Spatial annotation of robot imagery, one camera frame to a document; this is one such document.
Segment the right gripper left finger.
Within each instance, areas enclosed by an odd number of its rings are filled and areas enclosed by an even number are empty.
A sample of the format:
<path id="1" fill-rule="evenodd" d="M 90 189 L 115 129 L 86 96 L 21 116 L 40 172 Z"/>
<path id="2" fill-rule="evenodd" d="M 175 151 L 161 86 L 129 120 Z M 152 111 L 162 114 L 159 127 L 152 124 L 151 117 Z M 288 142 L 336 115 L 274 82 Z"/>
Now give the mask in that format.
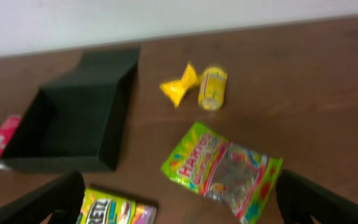
<path id="1" fill-rule="evenodd" d="M 74 171 L 35 189 L 31 193 L 0 208 L 0 224 L 76 223 L 80 214 L 85 181 Z"/>

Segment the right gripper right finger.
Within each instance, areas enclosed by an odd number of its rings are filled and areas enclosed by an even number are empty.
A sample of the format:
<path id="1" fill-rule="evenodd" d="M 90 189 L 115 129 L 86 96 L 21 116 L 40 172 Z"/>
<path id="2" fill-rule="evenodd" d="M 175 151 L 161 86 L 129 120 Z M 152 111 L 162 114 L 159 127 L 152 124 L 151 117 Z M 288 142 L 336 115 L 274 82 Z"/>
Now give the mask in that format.
<path id="1" fill-rule="evenodd" d="M 288 169 L 275 187 L 285 223 L 358 223 L 358 205 Z"/>

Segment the Pretz snack box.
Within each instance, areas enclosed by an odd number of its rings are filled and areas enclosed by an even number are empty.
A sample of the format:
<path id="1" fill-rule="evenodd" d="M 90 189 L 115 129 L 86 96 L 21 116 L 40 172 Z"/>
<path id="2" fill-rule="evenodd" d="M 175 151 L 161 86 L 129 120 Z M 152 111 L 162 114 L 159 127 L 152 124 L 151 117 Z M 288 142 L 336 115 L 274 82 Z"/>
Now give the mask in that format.
<path id="1" fill-rule="evenodd" d="M 85 189 L 76 224 L 154 224 L 158 206 L 122 192 Z"/>

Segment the Haribo gummy bag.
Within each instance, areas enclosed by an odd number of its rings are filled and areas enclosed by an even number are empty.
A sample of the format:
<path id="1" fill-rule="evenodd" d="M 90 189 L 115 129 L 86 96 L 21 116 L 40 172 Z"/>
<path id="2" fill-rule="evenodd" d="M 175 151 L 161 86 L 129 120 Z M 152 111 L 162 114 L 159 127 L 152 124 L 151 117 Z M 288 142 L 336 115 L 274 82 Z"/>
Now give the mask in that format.
<path id="1" fill-rule="evenodd" d="M 173 182 L 229 206 L 240 223 L 256 223 L 283 158 L 240 146 L 195 122 L 161 171 Z"/>

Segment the black gift box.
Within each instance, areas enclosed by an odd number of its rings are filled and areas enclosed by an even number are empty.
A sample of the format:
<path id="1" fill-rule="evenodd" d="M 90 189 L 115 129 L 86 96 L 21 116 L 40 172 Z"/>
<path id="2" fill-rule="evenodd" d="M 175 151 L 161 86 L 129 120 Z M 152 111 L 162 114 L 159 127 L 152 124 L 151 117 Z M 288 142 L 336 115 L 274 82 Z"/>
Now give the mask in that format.
<path id="1" fill-rule="evenodd" d="M 116 170 L 140 48 L 83 54 L 42 85 L 0 162 L 20 172 Z"/>

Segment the red snack can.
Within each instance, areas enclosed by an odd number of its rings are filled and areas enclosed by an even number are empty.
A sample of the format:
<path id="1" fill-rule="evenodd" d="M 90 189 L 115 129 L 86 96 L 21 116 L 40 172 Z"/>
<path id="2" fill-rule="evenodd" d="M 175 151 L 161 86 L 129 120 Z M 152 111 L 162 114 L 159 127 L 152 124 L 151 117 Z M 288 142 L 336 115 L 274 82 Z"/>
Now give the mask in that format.
<path id="1" fill-rule="evenodd" d="M 21 121 L 21 117 L 19 115 L 10 115 L 7 117 L 5 122 L 0 127 L 0 169 L 1 170 L 9 170 L 8 166 L 6 166 L 1 161 L 1 156 L 9 144 L 9 141 L 13 137 L 19 123 Z"/>

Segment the yellow small snack can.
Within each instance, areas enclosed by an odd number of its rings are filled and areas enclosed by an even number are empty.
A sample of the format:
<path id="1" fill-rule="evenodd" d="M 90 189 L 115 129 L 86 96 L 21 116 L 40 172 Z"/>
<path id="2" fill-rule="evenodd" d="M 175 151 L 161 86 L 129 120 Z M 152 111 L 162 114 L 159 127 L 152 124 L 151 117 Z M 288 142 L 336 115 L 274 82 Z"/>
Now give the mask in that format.
<path id="1" fill-rule="evenodd" d="M 218 66 L 209 66 L 201 74 L 198 104 L 204 110 L 215 111 L 224 103 L 227 73 Z"/>

